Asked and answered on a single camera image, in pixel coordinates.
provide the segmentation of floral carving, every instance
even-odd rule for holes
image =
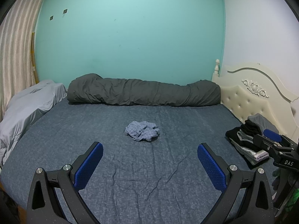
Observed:
[[[251,80],[242,80],[242,82],[252,94],[266,97],[266,98],[269,97],[266,94],[266,91],[264,89],[262,89],[262,87],[259,86],[257,83],[252,82]]]

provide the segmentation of curtain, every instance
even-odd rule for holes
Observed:
[[[31,35],[43,0],[16,0],[0,25],[0,121],[16,93],[35,84]]]

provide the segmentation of headboard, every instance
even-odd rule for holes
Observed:
[[[298,143],[299,127],[290,104],[298,96],[287,90],[269,68],[259,63],[226,66],[219,76],[219,60],[216,60],[212,81],[221,88],[221,104],[241,122],[260,113],[280,134]]]

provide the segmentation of metal bolt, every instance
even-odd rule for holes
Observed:
[[[238,167],[236,165],[231,165],[229,166],[229,168],[232,170],[232,171],[236,171],[238,169]]]
[[[36,170],[36,173],[41,173],[42,172],[42,168],[39,167],[37,170]]]
[[[258,172],[259,172],[259,173],[264,173],[265,171],[264,171],[262,168],[259,168],[259,169],[258,169]]]
[[[65,171],[69,170],[70,168],[71,168],[71,165],[69,165],[69,164],[65,164],[63,166],[63,170],[65,170]]]

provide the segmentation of blue textured pad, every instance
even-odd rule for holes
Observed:
[[[102,159],[103,151],[103,145],[101,143],[98,143],[85,159],[83,164],[79,167],[78,171],[75,173],[74,187],[76,191],[79,191],[80,189],[84,189],[86,187],[95,168]]]
[[[269,139],[271,139],[273,141],[276,141],[276,142],[282,141],[281,136],[279,134],[277,134],[269,129],[265,129],[263,134],[265,137],[268,137]]]
[[[215,189],[224,192],[226,189],[225,175],[202,144],[197,148],[197,156]]]

